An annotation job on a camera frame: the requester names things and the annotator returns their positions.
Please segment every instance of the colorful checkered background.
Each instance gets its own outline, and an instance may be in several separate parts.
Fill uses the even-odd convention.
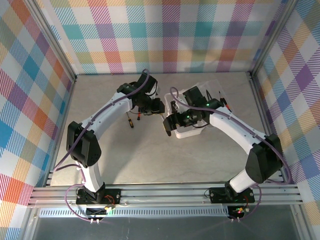
[[[274,133],[320,239],[320,0],[300,0],[258,74]]]
[[[38,0],[79,74],[247,72],[285,2]]]
[[[0,0],[0,240],[18,237],[71,85],[23,0]]]

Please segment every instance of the small object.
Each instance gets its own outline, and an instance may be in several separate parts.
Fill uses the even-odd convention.
[[[110,206],[110,207],[105,207],[104,209],[106,210],[106,214],[109,214],[113,209],[115,209],[116,207],[114,205]]]
[[[232,113],[232,111],[231,111],[226,99],[221,96],[221,92],[220,91],[219,91],[219,95],[220,95],[220,102],[222,102],[226,106],[226,108]]]
[[[130,124],[130,127],[133,129],[134,128],[134,124],[129,116],[129,113],[127,112],[126,115],[128,116],[128,121],[129,121],[129,124]]]
[[[138,108],[138,117],[137,120],[140,121],[140,116],[141,116],[141,111],[140,111],[140,107]]]

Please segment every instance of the black joint housing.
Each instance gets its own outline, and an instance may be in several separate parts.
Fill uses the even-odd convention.
[[[281,155],[282,147],[277,135],[266,136],[265,140],[271,144]],[[264,142],[254,144],[248,155],[245,171],[248,176],[258,184],[262,184],[283,166],[282,161],[274,151]]]
[[[66,150],[69,151],[80,133],[82,123],[71,122],[67,129]],[[73,160],[81,163],[85,168],[93,166],[101,157],[101,148],[93,130],[86,131],[70,154]]]

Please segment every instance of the vent grille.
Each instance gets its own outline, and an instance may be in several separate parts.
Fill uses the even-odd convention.
[[[74,209],[74,211],[85,216],[85,208]],[[227,207],[209,206],[209,207],[120,207],[115,208],[105,217],[221,217],[228,214]],[[61,218],[75,217],[75,215],[66,208],[42,208],[39,214],[41,218]]]

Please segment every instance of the aluminum rail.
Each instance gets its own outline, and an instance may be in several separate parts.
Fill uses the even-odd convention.
[[[204,196],[208,188],[223,188],[224,183],[166,183],[166,184],[113,184],[107,189],[122,189],[120,204],[117,207],[200,207],[221,206],[211,204],[210,199]],[[262,191],[261,205],[299,205],[302,204],[297,185],[277,185],[264,183],[260,185]],[[59,208],[65,207],[64,196],[68,186],[47,186],[34,188],[29,201],[31,208]],[[259,199],[259,190],[253,189],[256,202]],[[67,194],[68,203],[76,205],[76,189]],[[103,205],[95,204],[94,208]]]

